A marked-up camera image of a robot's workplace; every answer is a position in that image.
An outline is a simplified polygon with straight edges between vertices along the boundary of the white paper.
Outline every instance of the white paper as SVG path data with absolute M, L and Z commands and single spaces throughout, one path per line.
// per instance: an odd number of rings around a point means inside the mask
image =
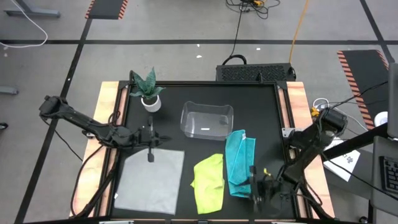
M 342 142 L 343 142 L 343 140 L 341 140 L 340 138 L 335 138 L 333 140 L 333 142 L 328 147 L 325 148 L 325 150 L 328 150 L 329 148 L 336 146 Z M 335 164 L 338 164 L 341 167 L 344 167 L 346 170 L 353 172 L 355 165 L 358 162 L 360 154 L 361 153 L 359 153 L 357 150 L 353 150 L 352 152 L 344 154 L 339 157 L 336 157 L 336 158 L 332 159 L 331 161 L 333 161 Z M 351 177 L 351 175 L 349 173 L 347 173 L 345 170 L 339 168 L 338 166 L 332 164 L 330 161 L 324 162 L 323 166 L 347 182 L 349 181 L 349 178 Z

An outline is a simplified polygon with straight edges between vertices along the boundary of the orange and black striped mat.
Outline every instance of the orange and black striped mat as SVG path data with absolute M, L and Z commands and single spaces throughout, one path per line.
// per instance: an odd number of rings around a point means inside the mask
M 388 79 L 388 63 L 378 50 L 344 50 L 338 51 L 337 56 L 353 95 L 360 95 L 365 89 Z M 378 113 L 388 110 L 387 99 L 387 85 L 355 97 L 368 129 L 374 128 L 374 117 Z
M 91 0 L 86 19 L 123 19 L 128 0 Z

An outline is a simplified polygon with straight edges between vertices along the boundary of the clear plastic container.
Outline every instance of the clear plastic container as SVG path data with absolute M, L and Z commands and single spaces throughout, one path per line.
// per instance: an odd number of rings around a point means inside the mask
M 234 109 L 230 105 L 184 104 L 180 128 L 187 137 L 224 141 L 234 124 Z

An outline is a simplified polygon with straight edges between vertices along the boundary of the yellow towel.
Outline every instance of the yellow towel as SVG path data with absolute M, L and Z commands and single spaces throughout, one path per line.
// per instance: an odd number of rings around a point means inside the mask
M 214 154 L 193 168 L 195 201 L 198 214 L 221 210 L 224 198 L 223 155 Z

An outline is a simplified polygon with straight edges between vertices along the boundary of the black keyboard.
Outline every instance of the black keyboard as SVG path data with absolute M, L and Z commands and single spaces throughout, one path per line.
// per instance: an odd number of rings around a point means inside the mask
M 398 158 L 381 156 L 379 159 L 383 190 L 398 194 Z

